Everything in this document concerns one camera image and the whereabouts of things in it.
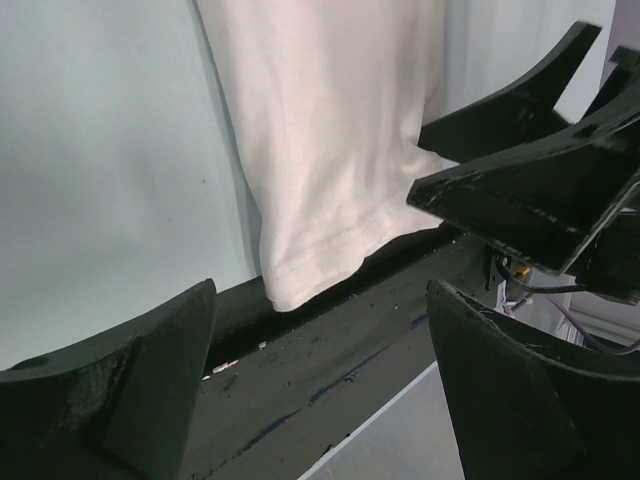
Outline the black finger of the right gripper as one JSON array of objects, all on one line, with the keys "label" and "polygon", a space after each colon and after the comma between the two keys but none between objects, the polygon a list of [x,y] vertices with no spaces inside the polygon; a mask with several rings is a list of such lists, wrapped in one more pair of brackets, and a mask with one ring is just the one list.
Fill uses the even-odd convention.
[{"label": "black finger of the right gripper", "polygon": [[575,22],[516,81],[422,126],[418,147],[457,163],[533,142],[568,126],[555,105],[602,28]]},{"label": "black finger of the right gripper", "polygon": [[557,133],[414,182],[407,201],[564,273],[639,183],[639,87]]}]

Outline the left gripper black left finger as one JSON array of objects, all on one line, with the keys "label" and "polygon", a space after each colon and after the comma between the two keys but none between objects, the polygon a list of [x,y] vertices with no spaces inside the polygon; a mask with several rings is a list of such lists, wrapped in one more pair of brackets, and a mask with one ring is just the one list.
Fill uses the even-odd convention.
[{"label": "left gripper black left finger", "polygon": [[2,371],[2,478],[177,478],[215,311],[207,279]]}]

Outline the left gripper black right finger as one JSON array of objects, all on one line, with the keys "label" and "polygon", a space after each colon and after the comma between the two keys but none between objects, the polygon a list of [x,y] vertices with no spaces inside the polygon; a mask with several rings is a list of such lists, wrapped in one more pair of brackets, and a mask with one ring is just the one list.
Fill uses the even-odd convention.
[{"label": "left gripper black right finger", "polygon": [[570,344],[444,281],[427,306],[466,478],[638,478],[638,358]]}]

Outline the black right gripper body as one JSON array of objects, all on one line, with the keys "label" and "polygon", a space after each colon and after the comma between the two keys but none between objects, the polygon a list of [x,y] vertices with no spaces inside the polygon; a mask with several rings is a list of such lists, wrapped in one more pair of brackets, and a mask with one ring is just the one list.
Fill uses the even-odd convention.
[{"label": "black right gripper body", "polygon": [[[586,113],[591,114],[639,79],[639,51],[620,45],[615,65]],[[626,305],[639,303],[639,188],[574,263],[576,283],[585,291]]]}]

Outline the white t-shirt with robot print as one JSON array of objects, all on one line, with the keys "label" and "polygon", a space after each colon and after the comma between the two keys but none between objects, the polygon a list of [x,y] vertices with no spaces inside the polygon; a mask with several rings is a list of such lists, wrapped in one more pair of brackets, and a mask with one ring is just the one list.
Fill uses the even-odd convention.
[{"label": "white t-shirt with robot print", "polygon": [[441,1],[202,1],[275,310],[352,276],[388,242],[438,227],[408,205],[442,170],[418,145],[444,91]]}]

